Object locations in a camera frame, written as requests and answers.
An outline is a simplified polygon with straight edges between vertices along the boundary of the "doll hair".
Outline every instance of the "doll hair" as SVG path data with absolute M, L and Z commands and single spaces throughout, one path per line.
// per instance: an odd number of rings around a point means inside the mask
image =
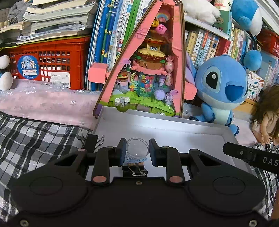
M 267 111 L 273 112 L 273 114 L 279 114 L 279 84 L 270 86 L 264 90 L 263 96 L 257 105 L 254 119 L 257 119 L 260 123 L 263 120 L 264 114 Z M 277 137 L 279 133 L 279 120 L 276 123 L 274 129 L 274 136 Z

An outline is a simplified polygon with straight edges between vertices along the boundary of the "black and white plaid fabric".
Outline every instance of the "black and white plaid fabric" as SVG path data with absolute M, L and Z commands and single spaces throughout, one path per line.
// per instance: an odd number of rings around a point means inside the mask
M 263 146 L 261 143 L 257 143 L 253 146 L 253 148 L 279 154 L 278 147 L 275 146 L 273 143 L 267 146 Z M 264 183 L 266 190 L 265 197 L 258 212 L 266 219 L 270 220 L 272 209 L 275 203 L 275 193 L 279 189 L 278 175 L 259 168 L 255 168 L 253 166 L 251 166 L 251 169 L 253 174 Z
M 0 112 L 0 218 L 7 222 L 17 214 L 11 202 L 14 179 L 83 146 L 78 126 L 38 122 Z

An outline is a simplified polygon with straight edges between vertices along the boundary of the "red plastic basket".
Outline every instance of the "red plastic basket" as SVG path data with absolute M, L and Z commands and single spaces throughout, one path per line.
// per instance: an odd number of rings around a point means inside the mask
M 257 40 L 262 43 L 263 50 L 279 57 L 279 36 L 275 32 L 263 28 Z
M 90 37 L 82 37 L 26 44 L 4 49 L 1 55 L 10 57 L 8 71 L 14 79 L 48 81 L 74 90 L 83 89 L 89 41 Z

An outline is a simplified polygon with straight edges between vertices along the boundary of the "toy burger house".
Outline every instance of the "toy burger house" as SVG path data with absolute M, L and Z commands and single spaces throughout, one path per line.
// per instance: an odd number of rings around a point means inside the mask
M 111 72 L 93 63 L 91 82 L 105 83 L 94 109 L 116 107 L 182 116 L 185 86 L 185 24 L 182 4 L 154 0 L 123 48 Z

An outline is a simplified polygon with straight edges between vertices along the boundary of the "transparent plastic disc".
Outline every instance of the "transparent plastic disc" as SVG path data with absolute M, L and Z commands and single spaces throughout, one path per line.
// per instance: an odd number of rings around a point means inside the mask
M 131 138 L 127 141 L 126 151 L 130 158 L 143 159 L 149 154 L 149 146 L 141 138 Z

